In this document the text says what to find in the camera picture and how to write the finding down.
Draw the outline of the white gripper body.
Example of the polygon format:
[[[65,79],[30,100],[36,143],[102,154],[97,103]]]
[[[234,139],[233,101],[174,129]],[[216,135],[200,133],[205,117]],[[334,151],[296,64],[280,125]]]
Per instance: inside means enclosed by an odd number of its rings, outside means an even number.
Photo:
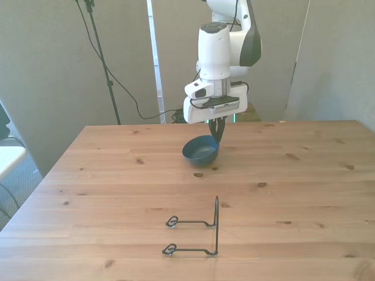
[[[226,101],[224,104],[215,105],[213,108],[206,109],[201,109],[201,107],[203,107],[203,104],[207,102],[209,98],[191,100],[189,97],[186,97],[183,102],[184,119],[189,124],[195,124],[244,112],[248,107],[247,93],[248,87],[244,83],[236,85],[231,88],[228,96],[238,98],[238,101]]]

